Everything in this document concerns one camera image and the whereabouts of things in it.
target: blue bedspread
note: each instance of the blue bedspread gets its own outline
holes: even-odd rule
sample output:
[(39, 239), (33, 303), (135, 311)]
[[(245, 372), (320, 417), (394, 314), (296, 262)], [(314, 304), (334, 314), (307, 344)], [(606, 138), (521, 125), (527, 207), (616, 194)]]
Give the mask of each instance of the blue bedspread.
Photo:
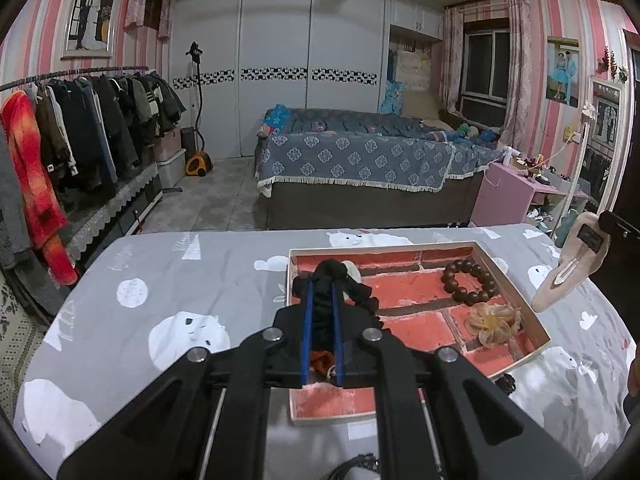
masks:
[(479, 146), (425, 140), (433, 128), (395, 115), (292, 110), (261, 151), (258, 188), (273, 182), (348, 184), (407, 191), (442, 189), (447, 178), (483, 171), (502, 154)]

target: red brick pattern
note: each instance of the red brick pattern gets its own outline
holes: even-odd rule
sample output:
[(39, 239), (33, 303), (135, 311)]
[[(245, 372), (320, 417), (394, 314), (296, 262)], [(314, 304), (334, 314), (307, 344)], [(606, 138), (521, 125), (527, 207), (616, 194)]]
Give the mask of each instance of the red brick pattern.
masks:
[[(535, 350), (526, 332), (508, 343), (482, 348), (478, 338), (465, 328), (471, 308), (456, 304), (440, 281), (444, 266), (465, 258), (471, 248), (434, 251), (398, 251), (383, 254), (341, 255), (351, 260), (363, 274), (362, 282), (372, 287), (380, 301), (378, 315), (384, 327), (410, 348), (431, 351), (444, 345), (456, 346), (483, 374), (490, 376)], [(299, 256), (298, 272), (311, 272), (326, 256)], [(467, 290), (481, 290), (469, 274), (458, 272), (456, 279)], [(506, 304), (497, 296), (491, 304)], [(292, 418), (326, 418), (363, 415), (374, 411), (372, 390), (342, 390), (330, 384), (313, 384), (292, 390)]]

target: pink striped wallpaper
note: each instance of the pink striped wallpaper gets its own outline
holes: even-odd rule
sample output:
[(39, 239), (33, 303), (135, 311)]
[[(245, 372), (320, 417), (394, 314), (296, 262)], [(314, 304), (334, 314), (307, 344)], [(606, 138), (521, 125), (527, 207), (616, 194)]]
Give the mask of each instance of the pink striped wallpaper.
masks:
[(118, 8), (114, 53), (111, 59), (62, 61), (66, 19), (72, 0), (29, 0), (0, 45), (0, 84), (31, 75), (99, 66), (147, 65), (168, 74), (169, 43), (158, 40), (148, 27), (124, 29), (127, 1)]
[[(580, 109), (546, 99), (546, 38), (556, 36), (576, 39), (580, 43), (580, 96), (583, 103), (589, 88), (589, 78), (595, 75), (597, 58), (607, 45), (622, 63), (620, 28), (636, 31), (622, 7), (600, 0), (528, 0), (531, 19), (531, 49), (533, 71), (532, 95), (525, 134), (524, 150), (529, 155), (542, 153), (545, 158), (562, 147), (562, 134), (567, 126), (578, 129)], [(459, 7), (465, 21), (508, 18), (506, 0), (487, 0)], [(441, 71), (438, 49), (432, 54), (432, 81), (439, 81)], [(554, 158), (553, 166), (568, 172), (578, 152), (577, 144), (570, 144)]]

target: artificial flower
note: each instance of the artificial flower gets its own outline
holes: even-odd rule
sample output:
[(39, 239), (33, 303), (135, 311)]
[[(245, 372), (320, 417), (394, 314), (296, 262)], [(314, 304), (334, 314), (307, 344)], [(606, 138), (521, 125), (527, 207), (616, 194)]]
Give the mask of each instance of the artificial flower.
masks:
[(505, 305), (476, 303), (465, 319), (465, 327), (471, 335), (478, 336), (482, 346), (504, 343), (520, 329), (522, 314)]

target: open box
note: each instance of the open box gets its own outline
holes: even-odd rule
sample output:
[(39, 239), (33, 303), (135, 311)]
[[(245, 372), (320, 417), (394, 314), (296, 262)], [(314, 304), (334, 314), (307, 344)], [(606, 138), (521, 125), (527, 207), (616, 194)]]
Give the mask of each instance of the open box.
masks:
[[(510, 304), (522, 313), (523, 329), (506, 343), (484, 348), (465, 328), (471, 307), (461, 304), (444, 291), (440, 278), (444, 267), (471, 257), (488, 270), (499, 295), (489, 304)], [(299, 303), (291, 294), (293, 279), (312, 273), (323, 260), (352, 261), (362, 282), (372, 287), (380, 301), (377, 315), (384, 328), (406, 346), (431, 351), (453, 346), (489, 378), (537, 357), (551, 341), (549, 334), (518, 289), (476, 242), (448, 242), (391, 247), (349, 247), (292, 249), (287, 267), (287, 304)], [(480, 283), (470, 274), (459, 272), (456, 279), (467, 290), (479, 290)], [(295, 424), (343, 422), (369, 418), (375, 413), (371, 388), (341, 389), (328, 383), (314, 383), (302, 390), (290, 390), (291, 420)]]

